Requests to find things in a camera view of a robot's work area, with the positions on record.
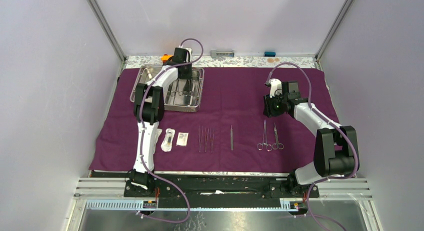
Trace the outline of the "perforated steel instrument tray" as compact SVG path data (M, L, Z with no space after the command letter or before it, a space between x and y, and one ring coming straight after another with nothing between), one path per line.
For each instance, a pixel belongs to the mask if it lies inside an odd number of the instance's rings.
M141 66L136 76L129 100L135 101L137 84L147 83L161 71L159 64ZM202 99L205 70L201 67L192 68L191 79L177 79L171 83L164 95L164 109L175 112L197 112Z

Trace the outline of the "steel surgical forceps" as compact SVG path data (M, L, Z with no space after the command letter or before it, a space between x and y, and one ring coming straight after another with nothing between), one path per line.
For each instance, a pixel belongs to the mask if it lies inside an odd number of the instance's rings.
M267 140L267 123L266 120L263 121L263 132L262 132L262 142L256 145L259 151L266 150L270 152L273 150L272 145L268 143Z

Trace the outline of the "remaining steel instrument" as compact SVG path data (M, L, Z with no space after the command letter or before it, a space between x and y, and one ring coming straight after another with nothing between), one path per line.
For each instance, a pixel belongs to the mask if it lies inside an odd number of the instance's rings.
M233 135L233 126L230 125L230 150L234 150L234 135Z

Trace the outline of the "purple cloth wrap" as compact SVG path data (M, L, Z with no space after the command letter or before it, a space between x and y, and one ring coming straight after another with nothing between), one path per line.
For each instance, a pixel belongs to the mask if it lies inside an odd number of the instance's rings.
M156 148L154 169L157 172L261 172L288 173L313 160L315 136L288 114L268 118L263 114L263 97L268 75L281 81L297 81L303 97L311 96L315 106L330 119L338 117L322 71L306 68L212 67L205 70L201 103L196 112L166 111L159 123L188 133L186 146L174 145L169 152ZM275 143L274 124L283 150L258 150L266 120L267 142ZM230 125L233 128L233 150L230 149ZM203 126L201 152L198 130ZM205 128L209 128L207 152ZM211 129L214 128L213 153Z

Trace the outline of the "long white sterile packet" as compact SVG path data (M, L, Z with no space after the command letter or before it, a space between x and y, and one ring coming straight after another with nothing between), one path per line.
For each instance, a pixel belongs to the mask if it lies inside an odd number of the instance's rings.
M154 145L155 145L155 146L157 145L157 143L158 143L158 141L159 141L159 138L160 138L160 136L161 136L162 132L163 132L163 130L162 130L161 128L157 128L157 129L156 129L156 133L155 133L155 143L154 143Z

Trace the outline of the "small white sterile packet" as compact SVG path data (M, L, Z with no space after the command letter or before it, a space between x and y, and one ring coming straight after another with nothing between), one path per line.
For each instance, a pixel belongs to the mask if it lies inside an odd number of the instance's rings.
M187 132L179 132L177 136L176 145L185 147L188 143L188 136L189 136L189 133Z

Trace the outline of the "steel tweezers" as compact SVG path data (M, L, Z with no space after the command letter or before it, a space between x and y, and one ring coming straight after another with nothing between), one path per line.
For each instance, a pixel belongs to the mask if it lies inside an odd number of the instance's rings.
M202 151L202 140L203 140L203 126L198 127L198 151Z
M214 138L215 138L215 129L212 128L210 132L210 152L214 151Z

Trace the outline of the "steel scalpel handle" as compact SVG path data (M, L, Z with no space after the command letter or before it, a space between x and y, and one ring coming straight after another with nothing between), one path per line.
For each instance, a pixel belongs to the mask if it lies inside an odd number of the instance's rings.
M209 133L210 133L210 129L205 128L205 136L204 136L204 152L205 153L207 152L207 148L208 148Z

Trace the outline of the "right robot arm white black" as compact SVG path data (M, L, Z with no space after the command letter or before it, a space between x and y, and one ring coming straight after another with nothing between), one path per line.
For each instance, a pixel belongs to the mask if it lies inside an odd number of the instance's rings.
M307 97L302 97L297 81L282 82L272 78L265 85L264 115L272 118L289 114L302 123L314 136L313 161L297 168L287 182L287 192L301 196L307 185L329 177L351 177L359 167L356 130L342 126L321 112Z

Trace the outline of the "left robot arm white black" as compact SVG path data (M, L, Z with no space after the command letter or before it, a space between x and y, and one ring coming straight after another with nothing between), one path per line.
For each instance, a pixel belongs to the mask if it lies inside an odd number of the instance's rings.
M191 78L192 49L179 46L149 81L135 87L134 116L137 121L137 153L130 172L130 184L144 197L155 191L154 153L159 122L165 113L165 94L178 78Z

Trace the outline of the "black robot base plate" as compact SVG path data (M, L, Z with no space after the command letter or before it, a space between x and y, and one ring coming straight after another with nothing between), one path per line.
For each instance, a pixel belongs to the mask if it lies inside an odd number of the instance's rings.
M319 189L296 184L289 175L220 176L200 174L157 174L154 188L142 190L130 184L130 173L125 182L124 197L152 198L158 208L172 209L289 209L283 201L303 202L307 195L319 198Z

